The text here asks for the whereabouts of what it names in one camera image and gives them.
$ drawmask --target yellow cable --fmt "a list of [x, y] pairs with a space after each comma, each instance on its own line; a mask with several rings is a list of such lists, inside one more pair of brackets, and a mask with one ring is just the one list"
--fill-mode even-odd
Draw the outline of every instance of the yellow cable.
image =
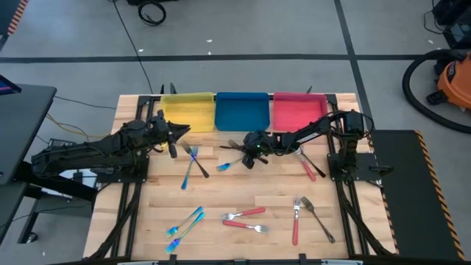
[[70, 133], [77, 134], [77, 135], [88, 136], [88, 137], [90, 137], [90, 138], [104, 138], [104, 137], [106, 137], [106, 136], [109, 135], [109, 134], [107, 134], [107, 135], [88, 135], [88, 134], [83, 133], [83, 132], [78, 132], [78, 131], [70, 130], [70, 129], [67, 129], [67, 128], [63, 127], [63, 126], [62, 126], [63, 124], [60, 123], [60, 122], [57, 122], [57, 121], [51, 116], [51, 114], [47, 114], [47, 115], [46, 115], [46, 118], [49, 119], [50, 121], [54, 122], [60, 129], [65, 130], [65, 131], [70, 132]]

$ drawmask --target black hose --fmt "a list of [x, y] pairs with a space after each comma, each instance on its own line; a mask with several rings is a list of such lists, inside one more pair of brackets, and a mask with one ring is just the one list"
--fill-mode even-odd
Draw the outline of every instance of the black hose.
[[[142, 9], [148, 4], [155, 5], [160, 11], [162, 11], [162, 18], [159, 21], [152, 20], [150, 15], [147, 15], [145, 12], [143, 12]], [[159, 4], [155, 0], [144, 1], [141, 4], [139, 4], [138, 14], [139, 14], [139, 18], [142, 20], [142, 22], [144, 22], [148, 26], [153, 26], [153, 27], [162, 24], [162, 22], [164, 22], [165, 19], [167, 18], [167, 12], [165, 11], [165, 8], [163, 8], [163, 5]]]
[[454, 121], [446, 119], [443, 116], [440, 116], [434, 113], [432, 110], [429, 110], [426, 106], [420, 103], [417, 100], [417, 98], [413, 95], [411, 91], [411, 84], [410, 84], [412, 73], [414, 73], [415, 69], [426, 60], [448, 59], [448, 60], [462, 61], [464, 60], [464, 58], [466, 58], [466, 55], [461, 54], [455, 50], [449, 50], [449, 49], [440, 49], [440, 50], [435, 50], [435, 51], [424, 54], [422, 57], [412, 62], [412, 64], [407, 68], [406, 72], [404, 73], [403, 92], [404, 92], [404, 96], [406, 96], [407, 101], [412, 105], [412, 107], [414, 107], [421, 114], [425, 115], [432, 121], [435, 121], [436, 123], [443, 125], [446, 128], [450, 128], [460, 133], [463, 132], [463, 133], [471, 134], [471, 127], [465, 126], [463, 124], [458, 124], [458, 123], [455, 123]]

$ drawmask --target blue bin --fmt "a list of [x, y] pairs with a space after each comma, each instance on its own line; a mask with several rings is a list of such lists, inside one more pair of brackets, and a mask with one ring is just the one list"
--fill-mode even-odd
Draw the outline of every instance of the blue bin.
[[219, 92], [216, 94], [216, 127], [220, 131], [266, 130], [270, 125], [267, 93]]

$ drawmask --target yellow bin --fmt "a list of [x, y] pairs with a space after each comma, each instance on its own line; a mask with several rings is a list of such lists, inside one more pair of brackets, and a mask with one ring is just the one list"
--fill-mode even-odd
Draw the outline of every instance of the yellow bin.
[[160, 107], [167, 121], [190, 124], [190, 133], [214, 129], [214, 94], [211, 92], [165, 95], [160, 99]]

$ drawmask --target plastic tray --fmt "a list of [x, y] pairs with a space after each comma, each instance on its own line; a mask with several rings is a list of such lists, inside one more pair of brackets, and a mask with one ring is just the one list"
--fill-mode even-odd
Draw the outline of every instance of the plastic tray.
[[216, 94], [216, 127], [221, 131], [266, 130], [270, 125], [267, 93]]
[[214, 95], [211, 92], [162, 96], [160, 107], [167, 121], [190, 124], [190, 133], [214, 129]]
[[273, 104], [275, 130], [293, 132], [327, 113], [327, 97], [322, 94], [277, 92]]

